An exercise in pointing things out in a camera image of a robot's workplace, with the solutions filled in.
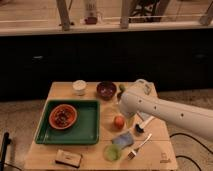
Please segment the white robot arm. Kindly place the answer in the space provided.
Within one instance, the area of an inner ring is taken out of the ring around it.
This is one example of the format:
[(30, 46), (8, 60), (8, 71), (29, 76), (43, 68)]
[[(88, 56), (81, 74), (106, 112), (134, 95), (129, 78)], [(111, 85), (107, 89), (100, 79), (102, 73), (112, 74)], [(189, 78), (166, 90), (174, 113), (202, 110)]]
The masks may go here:
[(213, 141), (213, 110), (163, 100), (151, 92), (151, 82), (136, 80), (122, 93), (118, 102), (120, 112), (126, 118), (146, 113)]

